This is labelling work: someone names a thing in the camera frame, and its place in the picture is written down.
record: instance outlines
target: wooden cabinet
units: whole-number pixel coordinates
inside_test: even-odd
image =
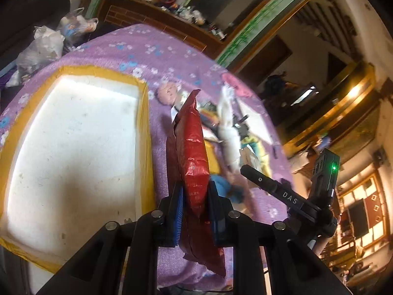
[[[102,0],[98,19],[121,27],[146,23],[215,59],[223,43],[211,33],[185,22],[145,0]]]
[[[250,88],[258,92],[258,86],[262,81],[271,75],[291,54],[292,51],[276,35],[239,71],[238,76]]]

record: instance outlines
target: light fixture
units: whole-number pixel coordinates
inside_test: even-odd
[[[295,104],[298,104],[298,103],[300,103],[301,101],[303,101],[306,97],[309,96],[309,94],[310,94],[311,92],[312,92],[312,89],[308,89],[306,92],[304,92],[302,95],[300,95],[300,96],[298,97],[298,99],[297,99],[294,103],[291,104],[291,106],[293,106],[293,105],[295,105]]]
[[[360,86],[356,85],[349,91],[348,95],[350,97],[356,97],[358,95],[359,91],[360,91]]]

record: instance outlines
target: red snack bag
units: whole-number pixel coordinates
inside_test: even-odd
[[[184,258],[225,277],[224,252],[214,245],[206,208],[210,174],[197,110],[199,91],[191,92],[172,123],[173,133],[169,134],[166,147],[168,188],[171,193],[177,180],[184,184],[185,205],[179,242]]]

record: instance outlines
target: green painted panel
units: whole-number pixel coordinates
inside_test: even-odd
[[[270,0],[235,36],[217,57],[216,62],[225,68],[242,50],[294,0]]]

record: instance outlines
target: purple bedsheet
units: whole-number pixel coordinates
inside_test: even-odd
[[[217,103],[223,85],[221,75],[227,70],[176,38],[147,25],[137,24],[116,30],[82,45],[30,79],[0,116],[0,150],[19,111],[43,81],[61,66],[89,64],[132,74],[148,84],[154,184],[159,201],[168,195],[165,143],[171,119],[170,106],[160,104],[154,95],[157,87],[167,81],[178,82],[190,91],[200,88],[202,91],[198,99],[209,99]],[[272,146],[264,143],[264,147],[270,154],[273,178],[292,181],[276,131],[261,100],[253,93],[251,97],[242,97],[242,100],[262,115],[270,131],[277,158],[273,155]],[[286,217],[284,204],[256,188],[251,189],[248,207],[256,221],[272,223]],[[183,252],[178,247],[160,249],[157,273],[159,285],[182,283],[196,289],[209,290],[221,288],[233,276],[232,249],[225,249],[225,280],[208,271],[205,266],[188,262],[182,257]]]

